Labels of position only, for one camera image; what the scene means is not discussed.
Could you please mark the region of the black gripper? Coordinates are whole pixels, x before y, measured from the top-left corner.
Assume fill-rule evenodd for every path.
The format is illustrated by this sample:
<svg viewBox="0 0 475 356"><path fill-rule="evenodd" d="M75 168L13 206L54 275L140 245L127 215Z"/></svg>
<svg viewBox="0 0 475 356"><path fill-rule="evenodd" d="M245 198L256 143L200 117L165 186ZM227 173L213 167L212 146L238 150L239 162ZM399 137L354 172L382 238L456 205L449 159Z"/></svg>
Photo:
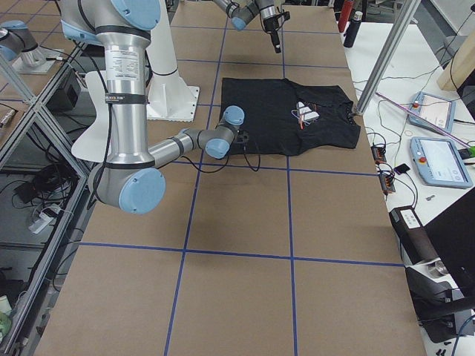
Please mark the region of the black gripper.
<svg viewBox="0 0 475 356"><path fill-rule="evenodd" d="M249 133L244 130L239 130L236 136L237 145L246 145L249 141Z"/></svg>
<svg viewBox="0 0 475 356"><path fill-rule="evenodd" d="M263 29L270 34L272 46L276 53L281 53L281 42L278 31L281 29L284 22L290 20L290 12L284 11L271 15L263 20Z"/></svg>

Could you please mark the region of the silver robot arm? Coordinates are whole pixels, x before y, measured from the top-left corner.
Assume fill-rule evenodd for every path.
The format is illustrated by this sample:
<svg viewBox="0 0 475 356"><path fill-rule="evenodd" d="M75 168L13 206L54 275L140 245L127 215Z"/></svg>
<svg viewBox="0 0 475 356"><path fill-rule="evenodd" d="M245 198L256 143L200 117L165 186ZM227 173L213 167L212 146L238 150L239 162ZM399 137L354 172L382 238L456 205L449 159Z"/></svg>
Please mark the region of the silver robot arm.
<svg viewBox="0 0 475 356"><path fill-rule="evenodd" d="M232 0L214 0L214 3L227 15L238 31L246 26L257 16L260 19L263 32L270 35L272 46L276 53L281 53L281 42L278 31L283 24L290 20L289 11L282 6L276 5L275 1L255 0L245 5Z"/></svg>
<svg viewBox="0 0 475 356"><path fill-rule="evenodd" d="M229 106L213 130L185 129L148 146L145 50L151 35L168 18L161 1L61 1L65 37L105 49L108 132L105 152L88 185L93 198L131 214L155 209L166 192L160 168L196 148L223 158L245 119Z"/></svg>

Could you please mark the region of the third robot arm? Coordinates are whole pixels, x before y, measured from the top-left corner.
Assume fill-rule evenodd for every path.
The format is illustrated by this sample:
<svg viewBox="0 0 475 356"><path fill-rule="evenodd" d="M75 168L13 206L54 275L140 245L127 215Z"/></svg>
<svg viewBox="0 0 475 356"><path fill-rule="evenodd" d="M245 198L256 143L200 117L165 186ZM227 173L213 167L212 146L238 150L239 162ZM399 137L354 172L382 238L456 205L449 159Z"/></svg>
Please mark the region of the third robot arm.
<svg viewBox="0 0 475 356"><path fill-rule="evenodd" d="M1 23L1 55L9 62L38 48L28 26L21 20Z"/></svg>

